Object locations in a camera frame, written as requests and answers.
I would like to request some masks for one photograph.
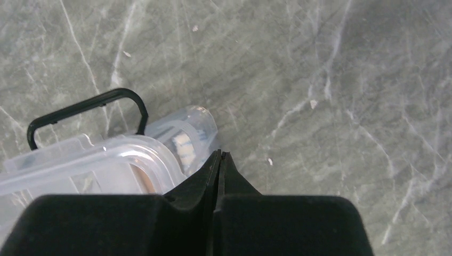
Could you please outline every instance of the gray floor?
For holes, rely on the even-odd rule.
[[[29,150],[32,119],[123,86],[153,120],[208,108],[263,193],[348,198],[377,255],[450,255],[451,13],[449,0],[5,0],[0,161]],[[138,119],[121,100],[38,140]]]

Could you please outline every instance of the black handle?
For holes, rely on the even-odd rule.
[[[28,125],[28,145],[30,145],[30,148],[32,150],[38,149],[35,142],[35,131],[37,129],[49,124],[56,124],[60,120],[75,116],[93,108],[103,107],[107,103],[121,98],[132,99],[138,105],[141,113],[141,120],[138,126],[138,131],[136,133],[139,135],[144,135],[144,128],[146,127],[149,115],[148,111],[146,110],[146,106],[143,103],[143,100],[132,90],[126,88],[118,88],[33,120],[30,125]]]

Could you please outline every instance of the brown object inside container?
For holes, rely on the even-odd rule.
[[[154,194],[155,188],[151,182],[151,179],[149,179],[148,175],[140,168],[138,168],[135,165],[131,165],[133,172],[140,177],[141,179],[141,183],[143,184],[143,186],[146,188],[148,193]]]

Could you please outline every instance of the transparent plastic bin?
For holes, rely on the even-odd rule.
[[[200,106],[182,108],[146,126],[144,135],[163,143],[175,156],[184,174],[195,173],[219,149],[218,129],[211,113]]]
[[[27,154],[6,164],[27,166],[24,159],[31,157],[40,163],[0,174],[0,244],[21,212],[41,195],[164,194],[187,178],[173,153],[150,137],[122,135],[98,145],[85,145],[86,149],[79,148],[53,161],[38,161]],[[45,151],[47,148],[32,153],[42,156]]]

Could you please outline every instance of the gray marble surface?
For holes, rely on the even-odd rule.
[[[449,0],[3,0],[0,161],[34,118],[115,87],[208,108],[267,194],[341,195],[376,255],[452,251]],[[135,129],[127,100],[41,129]]]

